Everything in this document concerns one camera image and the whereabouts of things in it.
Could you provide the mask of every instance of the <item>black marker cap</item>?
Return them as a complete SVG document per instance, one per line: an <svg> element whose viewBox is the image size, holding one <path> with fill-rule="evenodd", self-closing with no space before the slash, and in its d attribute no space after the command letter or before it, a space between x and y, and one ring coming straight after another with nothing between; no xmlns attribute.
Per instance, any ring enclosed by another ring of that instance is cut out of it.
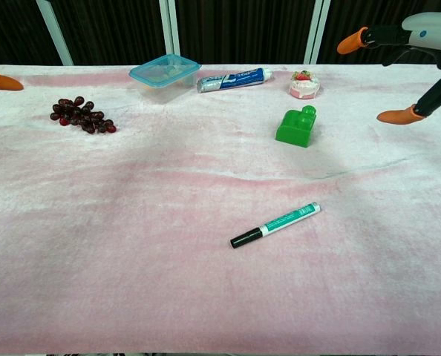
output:
<svg viewBox="0 0 441 356"><path fill-rule="evenodd" d="M250 241L260 239L262 236L263 234L260 228L254 228L253 230L250 230L245 234L242 234L240 236L237 236L235 239L230 240L230 244L233 248L237 248L245 245L246 243L249 243Z"/></svg>

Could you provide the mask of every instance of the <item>blue container lid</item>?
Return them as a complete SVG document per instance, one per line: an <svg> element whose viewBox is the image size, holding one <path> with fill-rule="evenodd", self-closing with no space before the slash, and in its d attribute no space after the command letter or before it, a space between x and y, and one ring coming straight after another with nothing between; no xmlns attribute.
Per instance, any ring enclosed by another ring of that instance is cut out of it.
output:
<svg viewBox="0 0 441 356"><path fill-rule="evenodd" d="M166 87L199 70L200 64L176 54L166 54L130 70L129 76L154 88Z"/></svg>

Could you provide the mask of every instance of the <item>green toy block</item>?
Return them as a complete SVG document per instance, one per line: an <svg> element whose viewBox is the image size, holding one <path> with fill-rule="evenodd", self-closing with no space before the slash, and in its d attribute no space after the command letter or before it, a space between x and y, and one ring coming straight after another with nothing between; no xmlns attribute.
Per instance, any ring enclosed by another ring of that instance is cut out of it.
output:
<svg viewBox="0 0 441 356"><path fill-rule="evenodd" d="M288 110L280 126L275 139L292 145L308 147L310 134L316 119L316 109L307 105L303 110Z"/></svg>

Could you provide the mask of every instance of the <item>bunch of grapes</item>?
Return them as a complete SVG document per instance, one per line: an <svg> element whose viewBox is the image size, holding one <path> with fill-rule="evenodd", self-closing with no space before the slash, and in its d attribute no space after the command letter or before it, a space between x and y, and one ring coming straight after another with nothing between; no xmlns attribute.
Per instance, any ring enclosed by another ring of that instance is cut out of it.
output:
<svg viewBox="0 0 441 356"><path fill-rule="evenodd" d="M102 111L92 111L95 106L93 102L86 102L82 108L79 108L84 101L81 96L75 98L74 101L59 99L57 104L52 105L53 113L50 119L59 120L62 126L80 125L83 131L89 134L93 134L95 130L101 134L104 132L112 134L117 130L113 121L103 119L105 114Z"/></svg>

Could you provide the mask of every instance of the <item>black curtain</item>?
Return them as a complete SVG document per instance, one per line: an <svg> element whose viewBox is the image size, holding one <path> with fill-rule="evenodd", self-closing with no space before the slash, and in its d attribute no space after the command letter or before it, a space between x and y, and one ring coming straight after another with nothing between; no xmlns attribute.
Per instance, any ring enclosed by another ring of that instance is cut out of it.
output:
<svg viewBox="0 0 441 356"><path fill-rule="evenodd" d="M35 1L0 0L0 65L61 65Z"/></svg>
<svg viewBox="0 0 441 356"><path fill-rule="evenodd" d="M177 0L181 55L209 63L302 63L314 0Z"/></svg>
<svg viewBox="0 0 441 356"><path fill-rule="evenodd" d="M331 0L324 28L318 63L382 63L393 50L384 46L374 50L357 50L346 56L336 52L338 43L371 24L401 24L415 13L441 12L441 0ZM430 55L412 51L398 63L434 63Z"/></svg>
<svg viewBox="0 0 441 356"><path fill-rule="evenodd" d="M141 65L166 54L158 0L52 0L75 65Z"/></svg>

